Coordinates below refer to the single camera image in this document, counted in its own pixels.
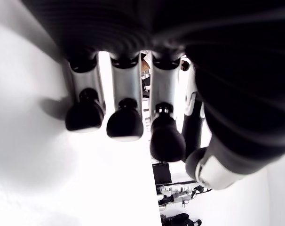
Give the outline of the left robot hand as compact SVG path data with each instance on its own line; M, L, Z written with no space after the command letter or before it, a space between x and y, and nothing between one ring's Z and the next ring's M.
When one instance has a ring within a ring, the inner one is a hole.
M143 134L141 51L150 52L150 153L225 189L285 155L285 0L26 0L69 63L66 128L99 128L98 53L110 54L107 135Z

